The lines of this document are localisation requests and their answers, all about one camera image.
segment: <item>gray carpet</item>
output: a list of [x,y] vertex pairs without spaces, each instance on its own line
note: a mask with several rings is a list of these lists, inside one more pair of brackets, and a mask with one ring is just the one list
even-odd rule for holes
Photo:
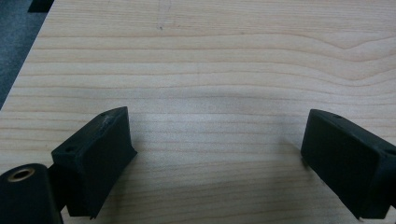
[[32,0],[0,0],[0,108],[47,13],[28,13]]

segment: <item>wooden table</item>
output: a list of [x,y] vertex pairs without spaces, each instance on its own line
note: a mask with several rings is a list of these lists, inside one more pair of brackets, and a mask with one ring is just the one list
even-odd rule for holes
[[0,112],[1,172],[127,105],[138,156],[66,224],[360,223],[299,149],[311,108],[396,143],[395,36],[394,1],[58,0]]

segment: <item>metal hole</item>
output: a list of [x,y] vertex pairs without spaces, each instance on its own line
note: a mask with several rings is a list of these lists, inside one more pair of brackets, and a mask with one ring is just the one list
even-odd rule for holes
[[29,178],[34,173],[35,173],[35,169],[33,169],[31,167],[20,169],[20,170],[18,170],[16,172],[12,173],[8,177],[8,182],[19,182],[19,181],[22,181],[24,179]]

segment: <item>black bracket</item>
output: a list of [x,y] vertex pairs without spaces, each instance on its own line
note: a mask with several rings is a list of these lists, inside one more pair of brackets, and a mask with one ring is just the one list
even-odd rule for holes
[[384,139],[312,109],[301,153],[356,218],[385,218],[396,205],[396,147]]
[[48,13],[52,7],[53,0],[33,0],[29,6],[28,12],[45,12]]
[[55,148],[54,164],[26,164],[0,176],[0,223],[63,223],[72,217],[97,217],[108,193],[136,155],[128,109],[96,116]]

